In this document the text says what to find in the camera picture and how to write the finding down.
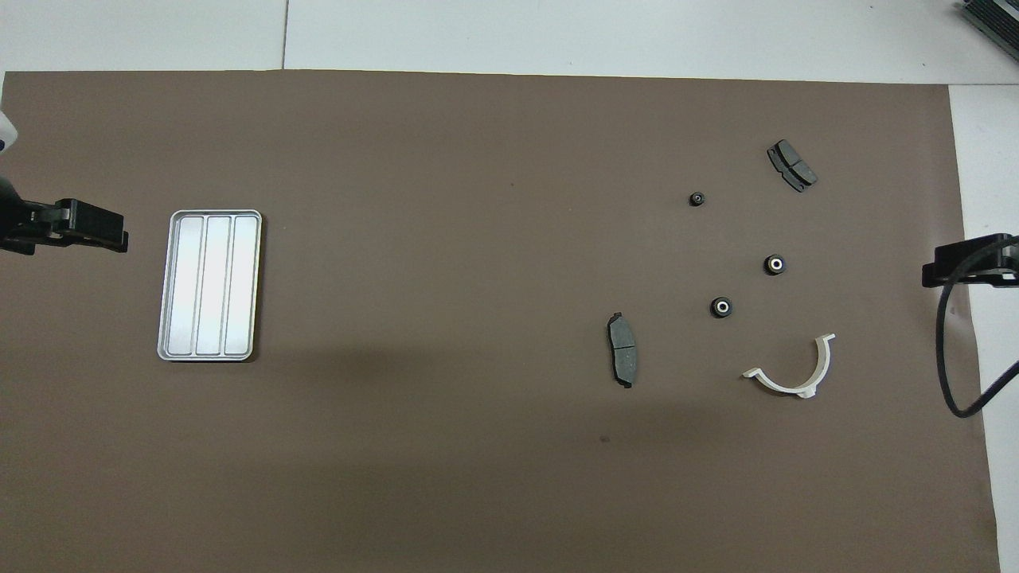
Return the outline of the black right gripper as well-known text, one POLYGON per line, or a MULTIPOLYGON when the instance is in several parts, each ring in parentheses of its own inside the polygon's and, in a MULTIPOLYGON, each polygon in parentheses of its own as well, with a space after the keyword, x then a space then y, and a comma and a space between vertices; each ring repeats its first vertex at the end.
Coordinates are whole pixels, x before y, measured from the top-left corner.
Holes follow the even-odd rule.
POLYGON ((1018 236, 990 233, 961 242, 942 244, 933 260, 923 266, 923 287, 935 289, 949 282, 960 267, 960 284, 989 284, 1009 289, 1018 279, 1018 236))

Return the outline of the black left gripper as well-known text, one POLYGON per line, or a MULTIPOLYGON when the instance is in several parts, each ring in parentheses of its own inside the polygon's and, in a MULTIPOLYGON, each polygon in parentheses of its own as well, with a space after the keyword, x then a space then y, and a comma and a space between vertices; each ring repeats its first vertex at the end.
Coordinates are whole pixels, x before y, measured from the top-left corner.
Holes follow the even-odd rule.
MULTIPOLYGON (((12 239, 12 232, 30 222, 29 207, 7 179, 1 179, 1 250, 33 256, 35 244, 12 239)), ((77 199, 61 199, 36 211, 36 222, 44 229, 44 243, 56 247, 74 244, 125 253, 130 235, 124 217, 77 199)))

